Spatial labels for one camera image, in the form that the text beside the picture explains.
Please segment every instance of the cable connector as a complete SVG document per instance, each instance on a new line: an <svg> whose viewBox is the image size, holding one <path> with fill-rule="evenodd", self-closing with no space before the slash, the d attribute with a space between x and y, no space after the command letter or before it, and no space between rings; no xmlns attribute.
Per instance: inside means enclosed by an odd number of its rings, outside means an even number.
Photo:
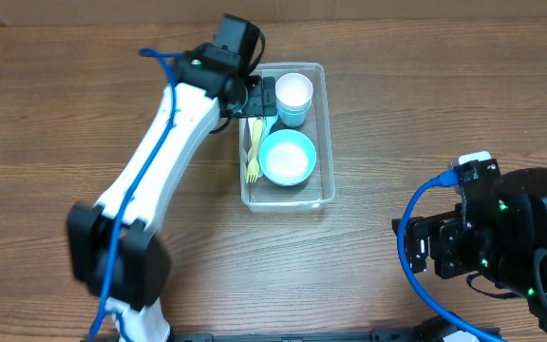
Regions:
<svg viewBox="0 0 547 342"><path fill-rule="evenodd" d="M430 181L433 182L434 186L455 186L460 183L460 176L455 170L448 170L442 172L442 174L438 175L437 177L431 179Z"/></svg>

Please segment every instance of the green indicator light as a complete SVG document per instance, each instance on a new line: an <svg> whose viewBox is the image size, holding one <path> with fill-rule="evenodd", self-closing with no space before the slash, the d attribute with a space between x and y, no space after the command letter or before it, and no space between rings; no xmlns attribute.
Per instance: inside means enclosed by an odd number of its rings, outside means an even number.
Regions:
<svg viewBox="0 0 547 342"><path fill-rule="evenodd" d="M500 199L500 210L501 210L501 211L504 211L504 210L506 210L506 209L508 209L508 206L505 205L505 203L503 202L503 200Z"/></svg>

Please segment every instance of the stacked cup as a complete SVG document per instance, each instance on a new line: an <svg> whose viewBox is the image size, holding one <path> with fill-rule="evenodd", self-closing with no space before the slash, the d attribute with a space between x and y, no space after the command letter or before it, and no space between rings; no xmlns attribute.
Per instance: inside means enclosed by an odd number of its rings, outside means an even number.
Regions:
<svg viewBox="0 0 547 342"><path fill-rule="evenodd" d="M313 85L310 79L299 73L289 73L275 83L277 111L282 123L298 127L305 121L311 107Z"/></svg>

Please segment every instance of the gray plastic container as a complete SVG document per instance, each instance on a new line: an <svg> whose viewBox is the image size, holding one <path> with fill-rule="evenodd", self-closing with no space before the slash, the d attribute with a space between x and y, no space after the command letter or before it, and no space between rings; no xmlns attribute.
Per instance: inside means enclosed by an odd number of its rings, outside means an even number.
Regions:
<svg viewBox="0 0 547 342"><path fill-rule="evenodd" d="M254 74L273 76L276 80L287 73L297 72L308 77L313 84L311 108L305 122L292 128L310 138L316 149L316 165L311 175L296 186L279 186L263 176L255 183L246 183L248 151L251 147L250 130L246 120L239 121L240 184L242 201L254 213L292 213L322 210L334 199L334 173L332 169L332 143L330 140L329 100L327 98L324 69L317 63L267 63L256 67ZM282 122L272 133L286 129Z"/></svg>

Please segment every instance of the cup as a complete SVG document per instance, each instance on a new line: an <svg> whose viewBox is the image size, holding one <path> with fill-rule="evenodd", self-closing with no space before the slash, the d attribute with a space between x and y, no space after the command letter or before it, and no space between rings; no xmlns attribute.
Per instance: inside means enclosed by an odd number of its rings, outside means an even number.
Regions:
<svg viewBox="0 0 547 342"><path fill-rule="evenodd" d="M282 123L298 127L305 122L311 107L313 85L310 79L300 73L288 73L275 83L277 111Z"/></svg>

